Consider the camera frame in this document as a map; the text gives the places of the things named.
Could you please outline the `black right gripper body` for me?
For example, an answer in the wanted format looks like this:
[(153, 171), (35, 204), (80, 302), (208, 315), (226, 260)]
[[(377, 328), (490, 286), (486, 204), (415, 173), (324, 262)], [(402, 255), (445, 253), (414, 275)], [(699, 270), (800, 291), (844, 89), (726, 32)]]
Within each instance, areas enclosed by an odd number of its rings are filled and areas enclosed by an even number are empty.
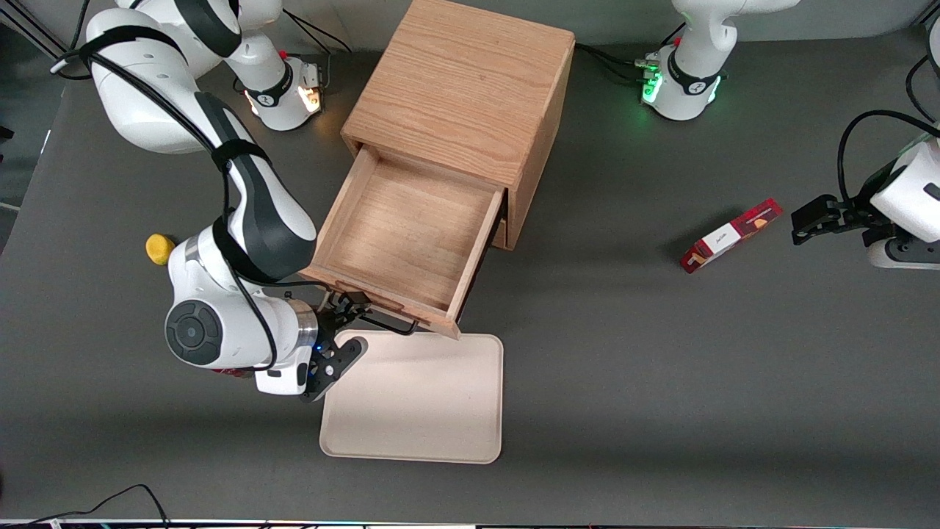
[(310, 384), (316, 384), (323, 376), (337, 381), (344, 369), (336, 344), (336, 334), (342, 328), (341, 317), (333, 309), (323, 309), (314, 315), (317, 335), (311, 349)]

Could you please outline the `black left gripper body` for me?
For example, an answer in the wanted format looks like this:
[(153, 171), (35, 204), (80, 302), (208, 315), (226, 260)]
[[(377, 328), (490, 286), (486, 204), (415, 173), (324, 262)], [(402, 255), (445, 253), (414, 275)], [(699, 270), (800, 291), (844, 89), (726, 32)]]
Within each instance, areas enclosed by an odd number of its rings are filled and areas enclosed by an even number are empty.
[(869, 195), (856, 195), (844, 198), (837, 202), (840, 211), (837, 234), (844, 234), (855, 230), (862, 230), (862, 240), (865, 247), (870, 247), (878, 241), (894, 237), (894, 224), (890, 219), (872, 206)]

